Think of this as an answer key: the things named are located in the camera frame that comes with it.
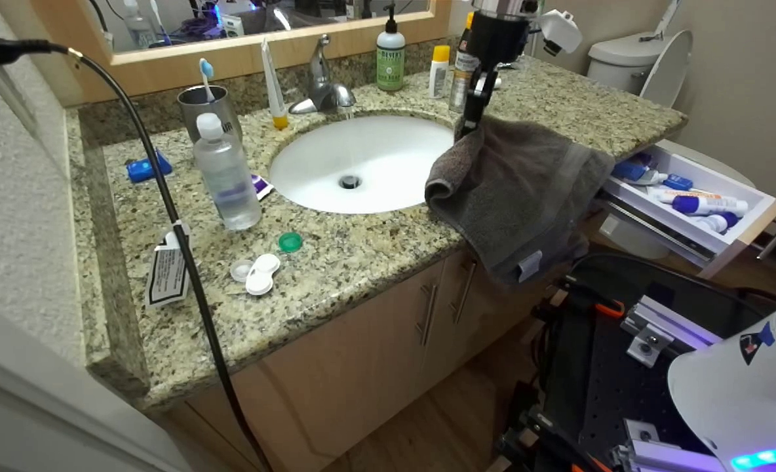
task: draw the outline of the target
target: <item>cup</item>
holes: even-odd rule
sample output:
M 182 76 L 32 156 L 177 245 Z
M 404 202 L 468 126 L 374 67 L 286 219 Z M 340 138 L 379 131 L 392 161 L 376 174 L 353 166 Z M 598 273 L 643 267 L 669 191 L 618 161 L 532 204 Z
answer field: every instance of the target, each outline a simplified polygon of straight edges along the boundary
M 206 100 L 206 89 L 199 84 L 199 88 L 185 88 L 177 94 L 177 114 L 180 114 L 182 128 L 189 131 L 189 140 L 199 141 L 197 119 L 201 114 L 215 114 L 222 122 L 222 131 L 236 134 L 240 141 L 240 126 L 230 107 L 227 89 L 211 84 L 209 93 L 211 93 L 211 100 Z

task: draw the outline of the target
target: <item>bathroom sink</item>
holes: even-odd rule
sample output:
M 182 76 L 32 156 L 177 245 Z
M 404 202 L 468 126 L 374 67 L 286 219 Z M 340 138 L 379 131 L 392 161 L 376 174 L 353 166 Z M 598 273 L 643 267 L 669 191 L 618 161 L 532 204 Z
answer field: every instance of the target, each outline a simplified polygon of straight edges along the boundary
M 270 182 L 286 199 L 320 214 L 390 214 L 422 204 L 430 169 L 450 145 L 450 128 L 425 119 L 336 122 L 286 145 Z

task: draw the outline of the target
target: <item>white lid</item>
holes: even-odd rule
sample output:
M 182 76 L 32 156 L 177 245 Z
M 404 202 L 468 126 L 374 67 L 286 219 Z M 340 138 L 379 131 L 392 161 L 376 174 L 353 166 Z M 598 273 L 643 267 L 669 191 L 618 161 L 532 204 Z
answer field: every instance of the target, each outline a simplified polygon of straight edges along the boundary
M 589 58 L 599 64 L 627 67 L 627 69 L 653 67 L 665 42 L 664 39 L 643 42 L 643 37 L 646 35 L 629 35 L 608 42 L 595 42 L 589 48 Z
M 222 122 L 215 114 L 201 114 L 197 128 L 201 140 L 220 140 L 226 134 Z
M 687 76 L 691 42 L 695 37 L 688 33 L 678 33 L 669 39 L 665 50 L 646 75 L 646 81 L 639 93 L 643 100 L 673 107 Z

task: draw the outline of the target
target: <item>green bottle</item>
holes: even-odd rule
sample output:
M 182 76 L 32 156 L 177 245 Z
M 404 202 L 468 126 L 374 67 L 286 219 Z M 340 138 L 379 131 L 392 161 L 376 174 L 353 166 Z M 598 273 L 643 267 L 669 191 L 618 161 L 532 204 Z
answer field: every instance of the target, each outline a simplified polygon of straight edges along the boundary
M 387 5 L 384 33 L 376 37 L 376 88 L 395 93 L 405 80 L 405 37 L 395 30 L 392 2 Z

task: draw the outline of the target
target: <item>toothbrush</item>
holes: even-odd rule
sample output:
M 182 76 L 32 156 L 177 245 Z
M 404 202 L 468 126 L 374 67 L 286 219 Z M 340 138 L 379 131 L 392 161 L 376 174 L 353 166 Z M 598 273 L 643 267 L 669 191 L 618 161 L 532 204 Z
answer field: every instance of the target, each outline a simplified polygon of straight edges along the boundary
M 211 89 L 209 89 L 209 80 L 215 76 L 211 71 L 211 64 L 206 64 L 206 58 L 199 58 L 199 75 L 201 75 L 201 81 L 203 81 L 203 93 L 206 93 L 206 103 L 211 103 Z

